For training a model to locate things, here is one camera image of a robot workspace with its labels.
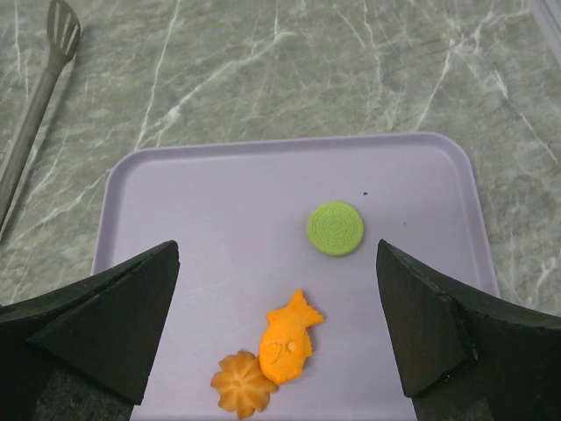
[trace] lavender plastic tray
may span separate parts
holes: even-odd
[[[319,254],[310,212],[344,200],[366,235],[344,258]],[[325,316],[302,378],[254,419],[415,420],[376,281],[385,239],[498,296],[470,161],[433,133],[146,149],[105,193],[94,272],[175,239],[181,271],[145,400],[133,420],[235,419],[209,385],[217,363],[256,353],[268,311],[296,289]]]

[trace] orange cookie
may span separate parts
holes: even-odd
[[[323,316],[297,290],[286,307],[269,312],[266,319],[269,327],[259,345],[259,364],[267,379],[282,384],[302,374],[304,362],[312,354],[306,329],[322,323]]]
[[[255,410],[265,410],[270,394],[276,392],[277,387],[263,375],[257,357],[247,351],[238,351],[219,364],[222,371],[210,381],[210,386],[220,395],[218,406],[236,411],[238,419],[250,417]]]

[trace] slotted spatula head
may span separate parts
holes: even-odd
[[[80,42],[80,21],[65,0],[52,0],[46,16],[46,36],[50,54],[64,67],[72,60]]]

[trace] orange flower-shaped cookie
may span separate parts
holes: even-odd
[[[236,411],[238,419],[250,417],[255,410],[262,412],[277,387],[263,375],[255,355],[238,351],[237,355],[228,355],[219,365],[222,371],[210,381],[210,386],[220,395],[218,406]]]

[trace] marble countertop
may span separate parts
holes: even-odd
[[[0,303],[89,275],[135,149],[441,132],[470,155],[502,296],[561,314],[561,68],[524,2],[74,0],[0,244]],[[39,71],[47,0],[0,0],[0,150]]]

